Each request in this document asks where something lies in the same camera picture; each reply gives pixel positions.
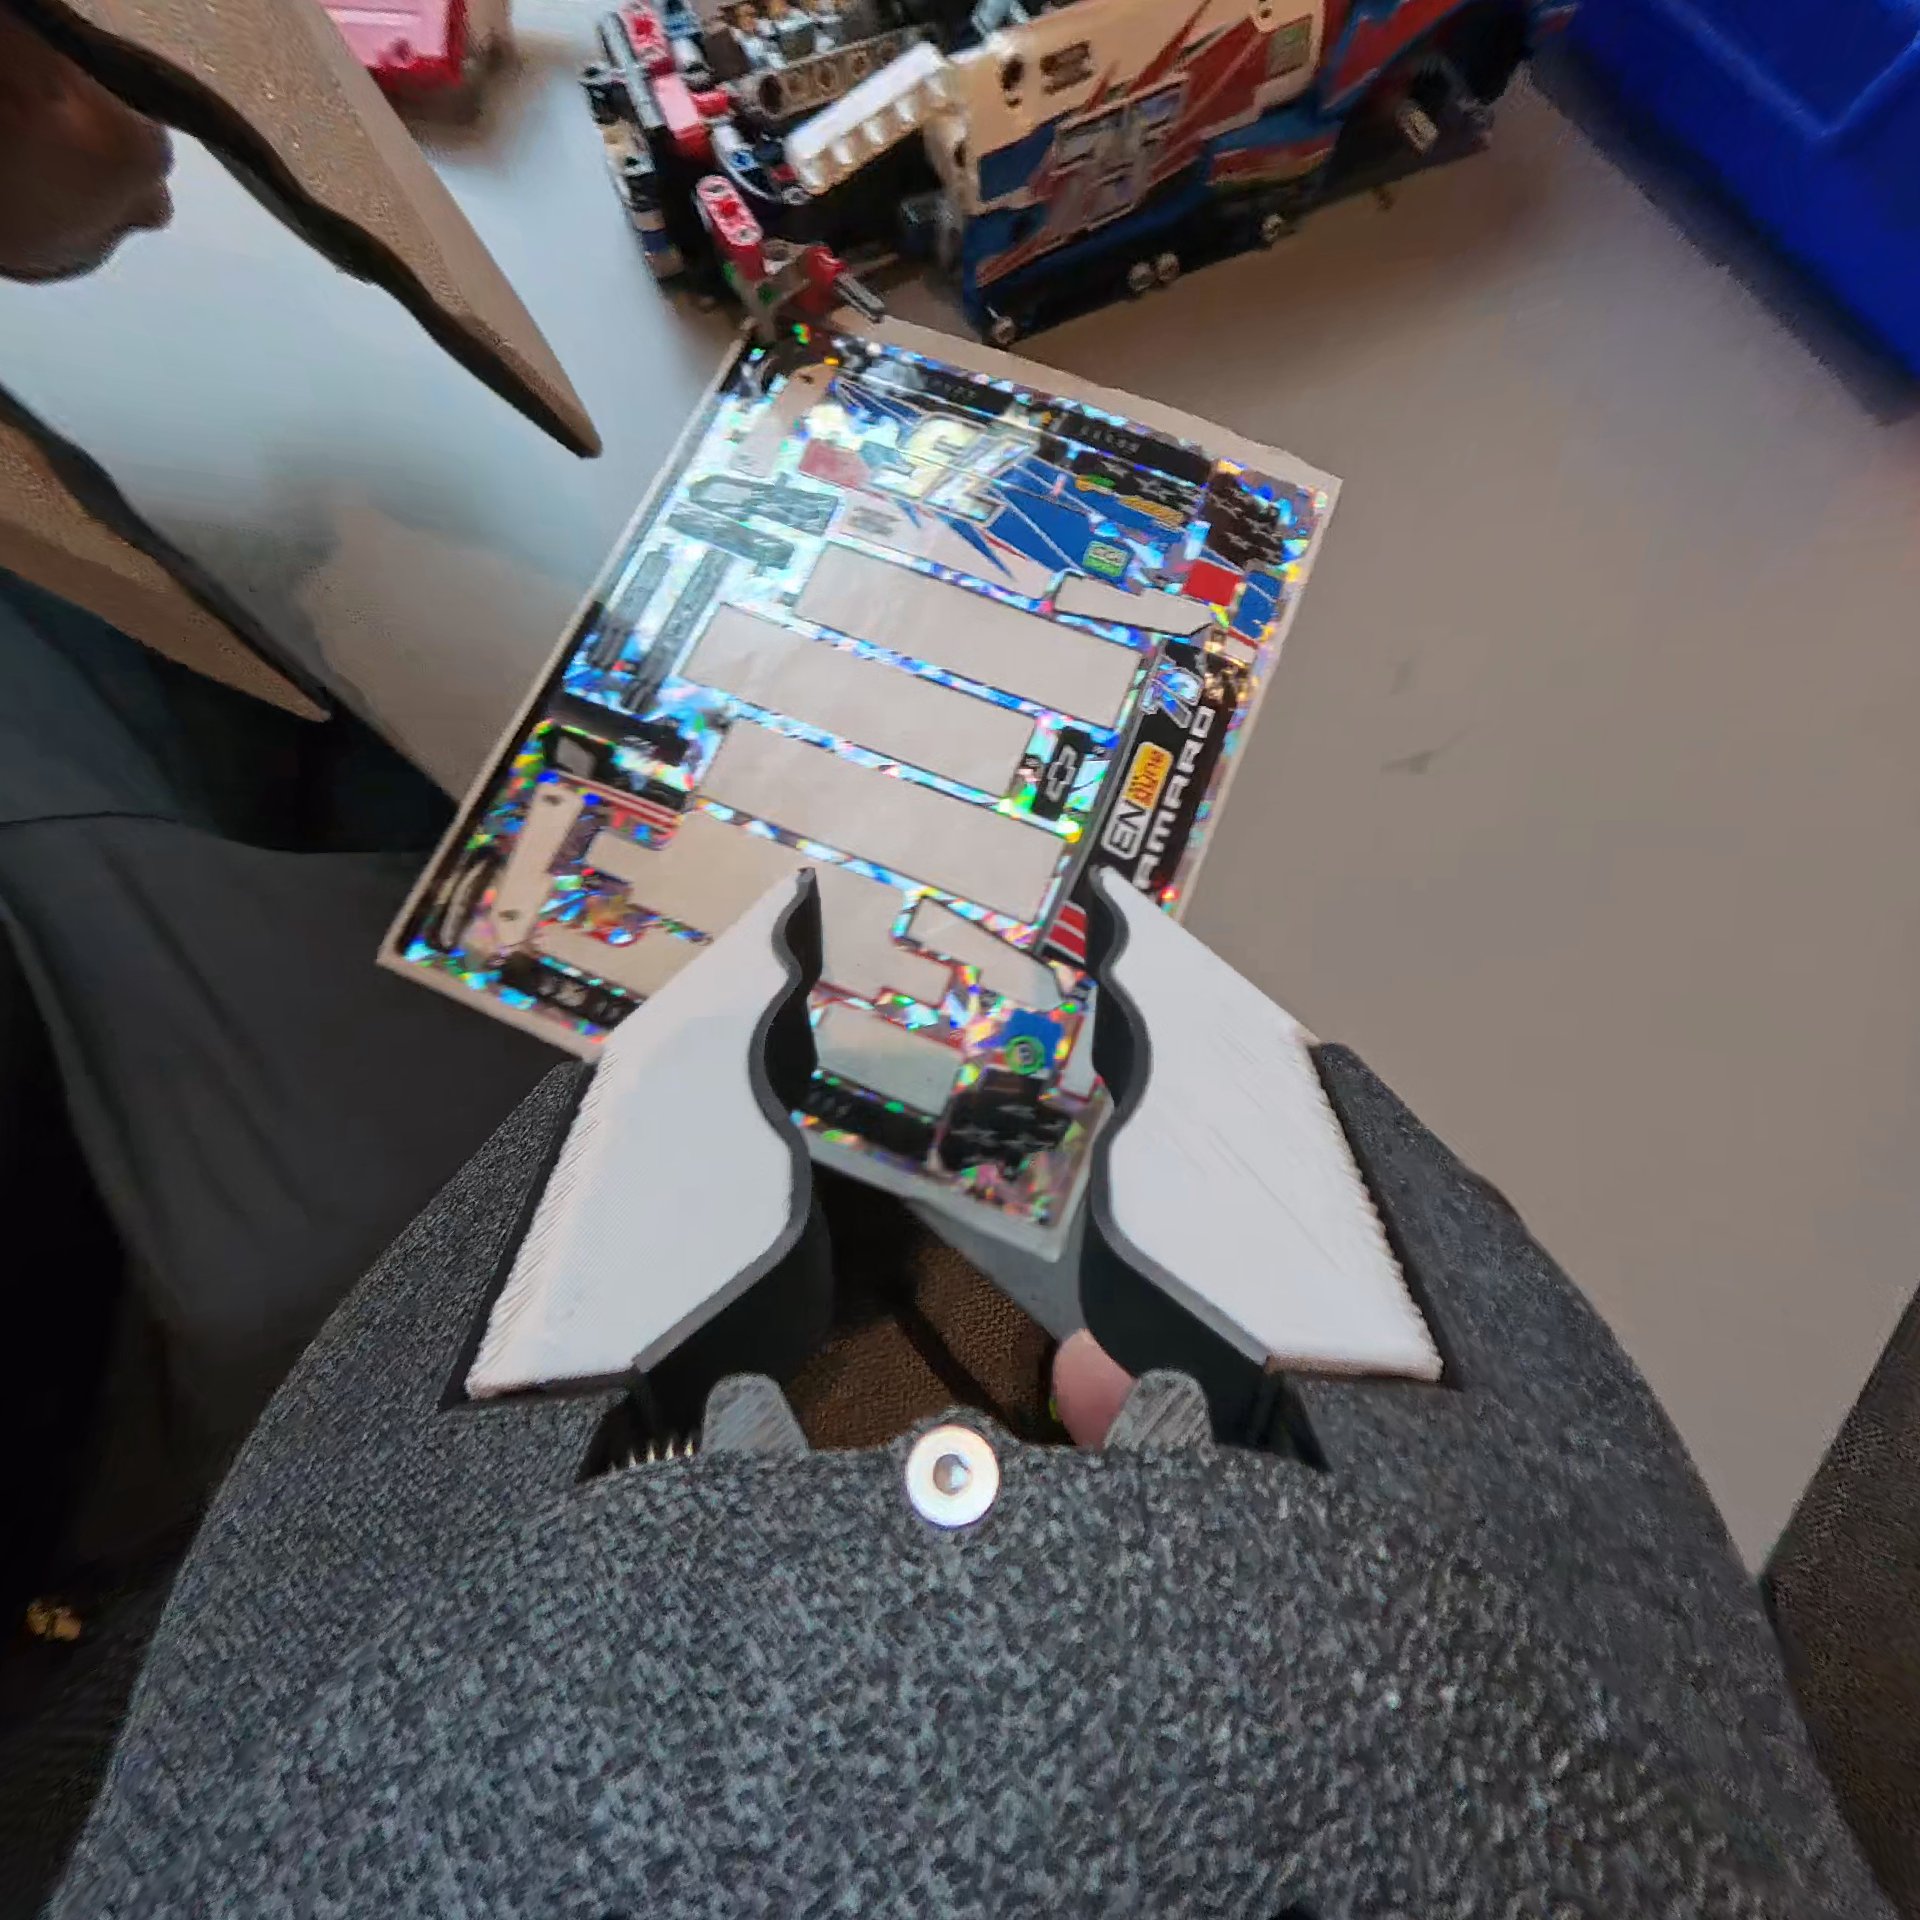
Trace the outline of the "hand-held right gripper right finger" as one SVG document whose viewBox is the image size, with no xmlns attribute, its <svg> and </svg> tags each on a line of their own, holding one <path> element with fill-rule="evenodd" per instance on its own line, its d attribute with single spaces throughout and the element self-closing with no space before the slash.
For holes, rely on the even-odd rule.
<svg viewBox="0 0 1920 1920">
<path fill-rule="evenodd" d="M 1439 1381 L 1313 1033 L 1114 871 L 1087 888 L 1093 1071 L 1078 1304 L 1143 1376 Z"/>
</svg>

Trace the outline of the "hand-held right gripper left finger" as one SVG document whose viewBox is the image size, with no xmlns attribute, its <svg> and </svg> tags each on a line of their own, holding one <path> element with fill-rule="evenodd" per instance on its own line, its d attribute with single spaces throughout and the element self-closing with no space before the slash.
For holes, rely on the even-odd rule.
<svg viewBox="0 0 1920 1920">
<path fill-rule="evenodd" d="M 833 1330 L 801 1106 L 825 965 L 814 869 L 774 881 L 599 1048 L 473 1325 L 463 1401 L 795 1381 Z"/>
</svg>

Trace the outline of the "blue plastic bin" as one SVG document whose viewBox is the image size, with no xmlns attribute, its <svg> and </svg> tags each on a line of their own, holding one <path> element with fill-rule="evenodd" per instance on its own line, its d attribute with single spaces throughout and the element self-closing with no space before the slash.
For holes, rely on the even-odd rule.
<svg viewBox="0 0 1920 1920">
<path fill-rule="evenodd" d="M 1918 5 L 1574 5 L 1531 80 L 1871 419 L 1915 419 Z"/>
</svg>

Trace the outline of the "grey desk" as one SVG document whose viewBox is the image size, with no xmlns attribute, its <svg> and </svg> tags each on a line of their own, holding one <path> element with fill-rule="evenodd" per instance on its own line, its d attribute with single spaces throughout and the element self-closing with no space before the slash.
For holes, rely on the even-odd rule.
<svg viewBox="0 0 1920 1920">
<path fill-rule="evenodd" d="M 189 141 L 5 384 L 467 792 L 730 345 L 641 261 L 588 5 L 419 128 L 582 465 Z M 1342 481 L 1193 929 L 1525 1217 L 1751 1568 L 1915 1290 L 1915 386 L 1561 64 L 1389 202 L 1038 337 Z"/>
</svg>

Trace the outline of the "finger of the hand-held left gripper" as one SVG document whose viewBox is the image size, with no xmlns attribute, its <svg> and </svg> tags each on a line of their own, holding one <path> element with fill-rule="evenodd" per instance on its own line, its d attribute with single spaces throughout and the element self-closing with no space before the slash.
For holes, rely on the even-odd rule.
<svg viewBox="0 0 1920 1920">
<path fill-rule="evenodd" d="M 12 392 L 2 394 L 2 565 L 209 682 L 308 722 L 331 719 L 327 686 L 297 651 Z"/>
<path fill-rule="evenodd" d="M 331 18 L 307 2 L 28 2 L 127 107 L 195 137 L 338 273 L 554 442 L 603 443 L 561 359 Z"/>
</svg>

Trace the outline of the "holographic sticker sheet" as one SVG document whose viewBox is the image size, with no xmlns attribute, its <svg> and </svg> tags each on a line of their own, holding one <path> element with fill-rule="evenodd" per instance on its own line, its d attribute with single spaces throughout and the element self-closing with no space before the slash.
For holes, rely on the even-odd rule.
<svg viewBox="0 0 1920 1920">
<path fill-rule="evenodd" d="M 1338 497 L 924 328 L 742 335 L 378 960 L 588 1059 L 812 871 L 807 1149 L 1060 1259 L 1087 886 L 1186 910 Z"/>
</svg>

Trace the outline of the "red and white brick panel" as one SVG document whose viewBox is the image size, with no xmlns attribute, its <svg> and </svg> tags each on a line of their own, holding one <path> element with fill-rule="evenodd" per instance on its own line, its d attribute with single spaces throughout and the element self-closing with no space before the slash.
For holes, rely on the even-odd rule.
<svg viewBox="0 0 1920 1920">
<path fill-rule="evenodd" d="M 467 86 L 467 2 L 319 2 L 319 9 L 389 96 L 430 102 Z"/>
</svg>

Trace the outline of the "brick-built toy race car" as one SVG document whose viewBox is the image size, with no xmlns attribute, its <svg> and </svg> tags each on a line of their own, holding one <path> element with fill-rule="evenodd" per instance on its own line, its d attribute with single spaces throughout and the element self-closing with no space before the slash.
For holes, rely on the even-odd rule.
<svg viewBox="0 0 1920 1920">
<path fill-rule="evenodd" d="M 659 281 L 763 339 L 929 269 L 1009 349 L 1474 151 L 1573 5 L 619 5 L 582 96 Z"/>
</svg>

